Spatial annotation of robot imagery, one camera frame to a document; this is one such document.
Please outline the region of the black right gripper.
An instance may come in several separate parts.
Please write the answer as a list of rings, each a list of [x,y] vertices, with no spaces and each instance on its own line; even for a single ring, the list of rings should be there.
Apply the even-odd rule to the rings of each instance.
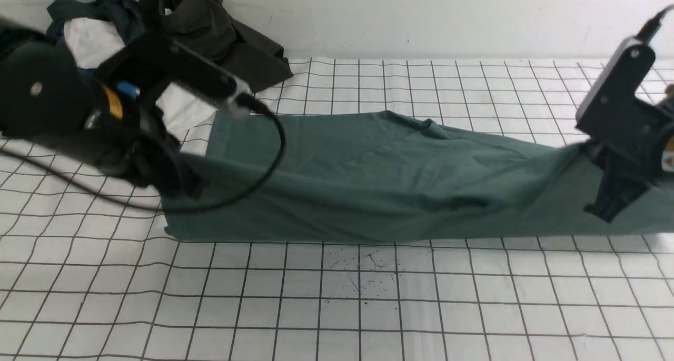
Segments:
[[[672,96],[657,105],[633,98],[595,105],[576,127],[603,172],[585,211],[607,223],[651,188],[672,181]]]

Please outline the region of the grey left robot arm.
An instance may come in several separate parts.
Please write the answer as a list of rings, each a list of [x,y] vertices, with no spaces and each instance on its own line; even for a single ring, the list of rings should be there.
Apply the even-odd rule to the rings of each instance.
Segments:
[[[162,195],[198,198],[207,183],[180,156],[156,105],[168,81],[127,49],[86,72],[66,45],[2,18],[3,136]]]

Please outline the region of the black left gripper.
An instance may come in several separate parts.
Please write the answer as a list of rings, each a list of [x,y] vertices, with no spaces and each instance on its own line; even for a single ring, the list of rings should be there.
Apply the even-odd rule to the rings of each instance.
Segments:
[[[179,143],[154,112],[82,76],[91,111],[79,132],[79,161],[137,187],[199,198],[205,179],[181,157]]]

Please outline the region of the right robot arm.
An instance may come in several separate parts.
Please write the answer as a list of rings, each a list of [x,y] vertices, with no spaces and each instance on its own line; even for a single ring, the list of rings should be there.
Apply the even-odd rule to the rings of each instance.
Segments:
[[[672,143],[672,97],[655,105],[633,93],[587,98],[576,128],[588,135],[584,150],[602,170],[596,198],[583,210],[602,221],[613,222],[672,176],[665,168]]]

